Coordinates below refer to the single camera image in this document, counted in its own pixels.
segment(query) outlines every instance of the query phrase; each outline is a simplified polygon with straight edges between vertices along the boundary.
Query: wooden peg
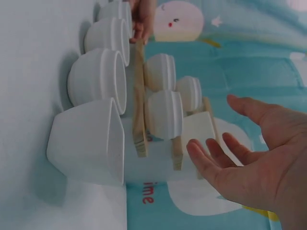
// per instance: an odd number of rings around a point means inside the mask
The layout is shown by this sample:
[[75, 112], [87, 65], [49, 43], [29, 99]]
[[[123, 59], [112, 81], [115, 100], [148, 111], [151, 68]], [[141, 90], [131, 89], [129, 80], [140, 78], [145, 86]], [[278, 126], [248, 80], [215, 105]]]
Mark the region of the wooden peg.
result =
[[144, 45], [139, 40], [135, 45], [135, 74], [134, 74], [134, 112], [133, 112], [133, 140], [139, 157], [148, 156], [148, 141], [144, 118]]

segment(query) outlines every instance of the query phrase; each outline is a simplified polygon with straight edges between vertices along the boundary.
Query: human hand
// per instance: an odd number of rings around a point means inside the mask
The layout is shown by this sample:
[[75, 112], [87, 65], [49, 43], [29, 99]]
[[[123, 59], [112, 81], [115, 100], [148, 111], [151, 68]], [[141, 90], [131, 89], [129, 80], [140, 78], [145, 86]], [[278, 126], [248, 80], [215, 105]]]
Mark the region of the human hand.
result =
[[130, 42], [142, 39], [147, 44], [154, 27], [154, 13], [157, 0], [129, 0], [132, 10], [134, 37]]
[[213, 139], [206, 142], [211, 155], [197, 140], [188, 143], [192, 161], [224, 198], [275, 212], [284, 228], [301, 229], [302, 223], [306, 227], [307, 115], [250, 98], [230, 95], [227, 100], [261, 127], [269, 150], [251, 152], [225, 133], [225, 144], [243, 167], [236, 166]]

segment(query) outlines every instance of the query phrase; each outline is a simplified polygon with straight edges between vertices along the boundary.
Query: blue play mat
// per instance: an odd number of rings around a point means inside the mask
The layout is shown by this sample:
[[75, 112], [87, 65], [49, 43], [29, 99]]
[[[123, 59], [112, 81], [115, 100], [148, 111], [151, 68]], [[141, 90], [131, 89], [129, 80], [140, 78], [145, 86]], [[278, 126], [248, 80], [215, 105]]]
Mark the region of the blue play mat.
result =
[[[211, 100], [214, 116], [239, 126], [248, 135], [253, 150], [267, 150], [261, 140], [260, 128], [247, 118], [233, 112], [226, 103], [229, 93], [249, 96], [267, 103], [307, 112], [307, 60], [298, 50], [255, 42], [217, 40], [222, 48], [201, 42], [150, 43], [146, 56], [167, 53], [175, 57], [177, 78], [191, 75], [200, 79], [202, 92]], [[197, 190], [197, 183], [182, 184], [186, 187], [185, 199], [190, 189]], [[207, 197], [217, 202], [203, 209], [216, 212], [189, 214], [180, 210], [171, 198], [170, 186], [175, 183], [154, 184], [152, 196], [145, 184], [127, 185], [128, 228], [131, 230], [156, 229], [228, 229], [228, 230], [280, 230], [277, 220], [243, 207], [230, 208], [228, 201], [218, 195]]]
[[[214, 116], [244, 130], [253, 150], [267, 150], [260, 128], [230, 109], [229, 93], [307, 112], [307, 1], [159, 1], [156, 12], [147, 58], [173, 55], [177, 79], [199, 78]], [[128, 229], [281, 229], [274, 214], [236, 206], [200, 183], [129, 183]]]

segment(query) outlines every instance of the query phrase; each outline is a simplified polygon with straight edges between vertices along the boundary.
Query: palm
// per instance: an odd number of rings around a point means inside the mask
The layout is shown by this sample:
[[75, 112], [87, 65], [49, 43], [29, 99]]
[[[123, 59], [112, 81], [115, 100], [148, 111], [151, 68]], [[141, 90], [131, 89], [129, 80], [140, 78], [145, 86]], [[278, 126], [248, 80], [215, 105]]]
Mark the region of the palm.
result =
[[226, 199], [272, 211], [283, 196], [284, 182], [291, 180], [289, 170], [307, 146], [302, 141], [307, 132], [306, 115], [252, 99], [229, 97], [228, 102], [261, 127], [269, 151], [252, 153], [226, 133], [224, 142], [244, 167], [236, 166], [213, 139], [207, 140], [211, 155], [197, 140], [192, 140], [188, 144], [191, 159]]

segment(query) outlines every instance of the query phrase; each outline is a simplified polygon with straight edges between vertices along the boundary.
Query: white cup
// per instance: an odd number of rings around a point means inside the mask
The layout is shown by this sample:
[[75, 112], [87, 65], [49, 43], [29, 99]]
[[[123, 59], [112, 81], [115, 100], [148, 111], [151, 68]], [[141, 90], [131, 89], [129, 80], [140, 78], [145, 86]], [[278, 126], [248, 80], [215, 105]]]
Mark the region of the white cup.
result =
[[174, 57], [167, 54], [157, 54], [146, 63], [146, 86], [153, 92], [175, 90], [176, 67]]
[[57, 115], [47, 158], [69, 178], [123, 184], [124, 129], [114, 99], [86, 103]]
[[100, 9], [97, 21], [103, 18], [112, 17], [124, 19], [126, 21], [129, 37], [132, 38], [132, 15], [130, 3], [122, 1], [109, 2]]
[[180, 93], [183, 110], [194, 111], [201, 106], [201, 84], [198, 78], [185, 76], [176, 83], [176, 91]]
[[118, 50], [123, 56], [125, 66], [130, 62], [130, 44], [127, 24], [118, 18], [104, 18], [94, 23], [84, 39], [86, 52], [96, 48]]
[[150, 133], [163, 140], [178, 137], [183, 128], [180, 93], [159, 91], [148, 98], [145, 105], [146, 126]]
[[82, 55], [73, 64], [67, 85], [74, 106], [113, 97], [119, 114], [125, 113], [126, 73], [118, 51], [95, 49]]

